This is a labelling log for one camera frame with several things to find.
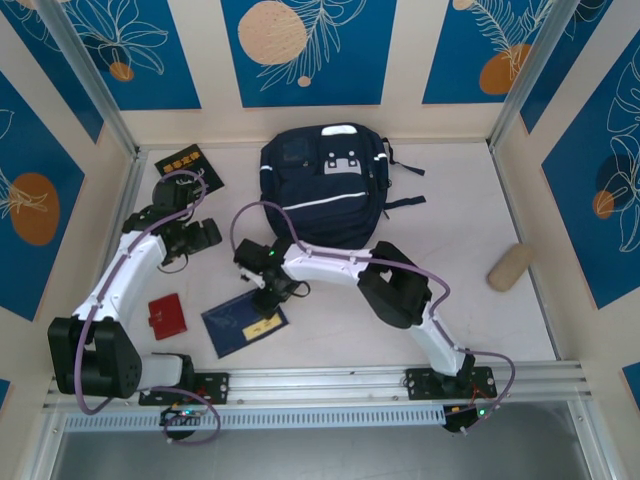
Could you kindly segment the black book yellow title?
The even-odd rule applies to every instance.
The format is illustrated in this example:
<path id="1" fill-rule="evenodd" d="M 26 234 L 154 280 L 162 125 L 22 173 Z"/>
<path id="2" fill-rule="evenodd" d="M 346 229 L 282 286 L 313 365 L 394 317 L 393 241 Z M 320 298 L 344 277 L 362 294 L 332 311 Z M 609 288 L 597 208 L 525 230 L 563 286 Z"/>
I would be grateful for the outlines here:
<path id="1" fill-rule="evenodd" d="M 178 170 L 188 170 L 197 174 L 206 185 L 207 195 L 224 187 L 224 182 L 197 144 L 157 161 L 154 166 L 161 176 Z"/>

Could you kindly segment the long aluminium mounting rail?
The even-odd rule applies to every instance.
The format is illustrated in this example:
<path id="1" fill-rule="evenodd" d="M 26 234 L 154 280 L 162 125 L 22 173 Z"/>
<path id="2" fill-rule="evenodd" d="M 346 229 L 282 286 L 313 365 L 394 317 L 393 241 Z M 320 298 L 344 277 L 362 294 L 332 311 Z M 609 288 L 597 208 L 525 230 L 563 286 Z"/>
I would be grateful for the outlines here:
<path id="1" fill-rule="evenodd" d="M 577 361 L 504 362 L 486 365 L 493 371 L 495 399 L 410 400 L 405 371 L 413 367 L 233 369 L 228 373 L 227 406 L 350 406 L 390 405 L 410 401 L 480 405 L 505 402 L 546 402 L 588 399 L 591 388 Z"/>

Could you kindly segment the aluminium frame post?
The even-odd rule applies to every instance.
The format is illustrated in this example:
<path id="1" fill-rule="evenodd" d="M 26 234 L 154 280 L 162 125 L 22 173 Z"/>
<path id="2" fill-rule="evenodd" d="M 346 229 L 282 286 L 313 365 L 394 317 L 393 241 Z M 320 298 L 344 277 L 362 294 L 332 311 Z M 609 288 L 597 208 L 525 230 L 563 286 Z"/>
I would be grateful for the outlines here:
<path id="1" fill-rule="evenodd" d="M 487 138 L 490 152 L 496 151 L 517 120 L 527 134 L 533 132 L 612 3 L 613 0 L 546 2 L 549 15 Z"/>
<path id="2" fill-rule="evenodd" d="M 33 0 L 36 10 L 116 141 L 132 158 L 139 146 L 82 40 L 57 0 Z"/>

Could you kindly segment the navy blue student backpack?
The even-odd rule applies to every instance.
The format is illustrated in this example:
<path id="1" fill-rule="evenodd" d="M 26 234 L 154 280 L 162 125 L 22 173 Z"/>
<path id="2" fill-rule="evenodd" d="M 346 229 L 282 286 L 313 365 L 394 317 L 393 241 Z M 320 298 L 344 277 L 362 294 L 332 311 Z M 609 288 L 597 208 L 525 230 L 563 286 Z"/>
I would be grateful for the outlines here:
<path id="1" fill-rule="evenodd" d="M 362 249 L 383 212 L 426 201 L 387 200 L 396 163 L 388 139 L 363 125 L 291 129 L 261 150 L 261 200 L 279 205 L 302 241 Z"/>

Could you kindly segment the red wallet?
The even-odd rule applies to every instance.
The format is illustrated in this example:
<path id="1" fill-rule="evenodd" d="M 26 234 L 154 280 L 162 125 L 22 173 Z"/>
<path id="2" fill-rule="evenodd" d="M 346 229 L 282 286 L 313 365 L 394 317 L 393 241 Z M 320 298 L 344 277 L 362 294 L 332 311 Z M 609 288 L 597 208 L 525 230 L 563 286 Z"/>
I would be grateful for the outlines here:
<path id="1" fill-rule="evenodd" d="M 169 294 L 148 303 L 149 326 L 161 341 L 187 331 L 179 295 Z"/>

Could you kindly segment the aluminium table side rail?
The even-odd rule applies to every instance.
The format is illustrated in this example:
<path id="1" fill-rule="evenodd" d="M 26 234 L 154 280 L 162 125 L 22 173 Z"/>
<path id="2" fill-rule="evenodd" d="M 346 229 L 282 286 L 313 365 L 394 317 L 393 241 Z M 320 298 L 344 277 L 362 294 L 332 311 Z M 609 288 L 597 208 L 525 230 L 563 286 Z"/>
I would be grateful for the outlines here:
<path id="1" fill-rule="evenodd" d="M 495 152 L 494 147 L 488 147 L 489 154 L 491 156 L 491 160 L 495 169 L 495 173 L 497 179 L 499 181 L 501 191 L 506 202 L 507 209 L 509 211 L 509 215 L 511 218 L 511 222 L 515 229 L 515 234 L 519 243 L 526 244 L 527 237 L 524 232 L 523 224 L 521 222 L 521 218 L 519 212 L 517 210 L 517 206 L 512 195 L 508 179 L 504 173 L 504 169 L 501 165 L 501 162 L 498 159 L 498 156 Z M 549 338 L 554 356 L 556 360 L 563 360 L 563 349 L 559 344 L 559 340 L 557 338 L 557 328 L 555 325 L 554 311 L 551 308 L 551 304 L 548 302 L 547 298 L 544 295 L 542 290 L 541 278 L 538 275 L 538 272 L 535 269 L 534 262 L 531 262 L 530 265 L 526 269 L 526 277 L 529 279 L 533 292 L 536 297 L 536 302 L 538 305 L 538 310 L 541 313 L 545 330 L 547 336 Z"/>
<path id="2" fill-rule="evenodd" d="M 98 271 L 93 275 L 92 286 L 87 290 L 88 294 L 93 292 L 117 251 L 122 225 L 125 219 L 131 214 L 133 206 L 135 205 L 144 176 L 147 158 L 148 151 L 140 148 L 136 156 L 132 159 L 125 184 L 118 198 L 119 203 L 107 231 L 106 244 L 100 257 L 101 263 Z"/>

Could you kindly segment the small controller circuit board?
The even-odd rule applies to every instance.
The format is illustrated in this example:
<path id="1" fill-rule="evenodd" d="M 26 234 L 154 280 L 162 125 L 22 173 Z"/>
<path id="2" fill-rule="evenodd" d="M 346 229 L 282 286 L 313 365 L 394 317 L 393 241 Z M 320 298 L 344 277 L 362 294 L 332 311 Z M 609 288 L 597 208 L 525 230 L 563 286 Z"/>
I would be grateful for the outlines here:
<path id="1" fill-rule="evenodd" d="M 160 413 L 159 425 L 163 428 L 193 426 L 199 422 L 202 415 L 202 411 L 168 407 Z"/>
<path id="2" fill-rule="evenodd" d="M 467 435 L 478 422 L 487 420 L 498 409 L 500 406 L 445 406 L 443 428 L 450 433 Z"/>

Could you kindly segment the beige pencil case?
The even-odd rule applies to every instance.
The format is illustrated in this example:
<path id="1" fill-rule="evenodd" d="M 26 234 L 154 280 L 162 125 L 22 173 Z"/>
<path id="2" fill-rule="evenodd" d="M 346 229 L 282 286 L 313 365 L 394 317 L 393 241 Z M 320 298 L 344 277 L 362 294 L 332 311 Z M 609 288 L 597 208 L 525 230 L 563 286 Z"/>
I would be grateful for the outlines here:
<path id="1" fill-rule="evenodd" d="M 533 249 L 529 245 L 513 244 L 488 273 L 488 285 L 497 292 L 509 291 L 528 270 L 533 257 Z"/>

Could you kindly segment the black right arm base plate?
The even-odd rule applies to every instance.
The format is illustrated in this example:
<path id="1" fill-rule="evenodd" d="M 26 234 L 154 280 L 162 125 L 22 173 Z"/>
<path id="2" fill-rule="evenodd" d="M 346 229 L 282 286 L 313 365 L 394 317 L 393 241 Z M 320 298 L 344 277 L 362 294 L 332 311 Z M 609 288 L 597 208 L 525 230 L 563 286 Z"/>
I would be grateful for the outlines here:
<path id="1" fill-rule="evenodd" d="M 404 386 L 410 400 L 495 399 L 498 396 L 493 371 L 486 366 L 473 367 L 469 373 L 448 376 L 432 368 L 405 371 Z"/>

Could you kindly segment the large blue book yellow label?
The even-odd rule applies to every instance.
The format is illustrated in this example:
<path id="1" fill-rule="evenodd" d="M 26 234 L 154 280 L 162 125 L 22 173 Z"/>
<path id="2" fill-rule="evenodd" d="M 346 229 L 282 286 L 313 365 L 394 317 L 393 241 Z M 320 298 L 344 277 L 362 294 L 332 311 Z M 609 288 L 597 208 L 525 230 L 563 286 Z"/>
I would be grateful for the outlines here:
<path id="1" fill-rule="evenodd" d="M 271 318 L 252 305 L 254 291 L 235 297 L 201 314 L 218 358 L 227 357 L 289 325 L 278 308 Z"/>

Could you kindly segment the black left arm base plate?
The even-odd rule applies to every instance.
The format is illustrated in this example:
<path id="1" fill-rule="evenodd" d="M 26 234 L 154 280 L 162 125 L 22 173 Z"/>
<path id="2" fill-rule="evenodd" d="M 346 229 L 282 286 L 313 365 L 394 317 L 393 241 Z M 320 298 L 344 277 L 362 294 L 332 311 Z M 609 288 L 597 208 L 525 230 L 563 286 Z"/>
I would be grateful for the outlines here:
<path id="1" fill-rule="evenodd" d="M 194 373 L 182 380 L 176 388 L 198 395 L 212 405 L 225 405 L 229 392 L 228 373 Z M 138 397 L 141 406 L 171 406 L 173 404 L 196 404 L 192 397 L 176 392 L 141 392 Z"/>

